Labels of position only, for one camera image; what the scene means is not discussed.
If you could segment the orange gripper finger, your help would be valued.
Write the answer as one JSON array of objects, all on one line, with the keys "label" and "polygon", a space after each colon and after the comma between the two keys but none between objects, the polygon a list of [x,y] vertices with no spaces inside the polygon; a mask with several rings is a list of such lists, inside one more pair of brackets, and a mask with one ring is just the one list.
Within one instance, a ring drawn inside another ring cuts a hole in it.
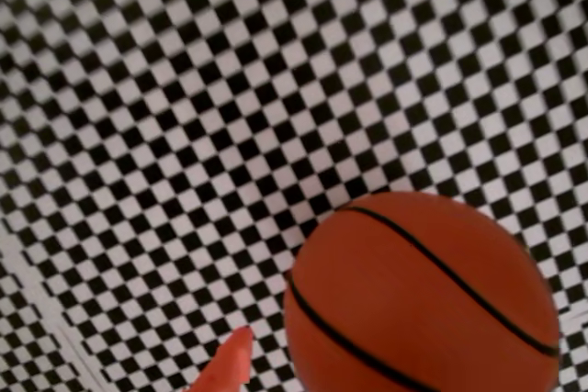
[{"label": "orange gripper finger", "polygon": [[249,327],[235,330],[219,346],[188,392],[239,391],[250,380],[254,335]]}]

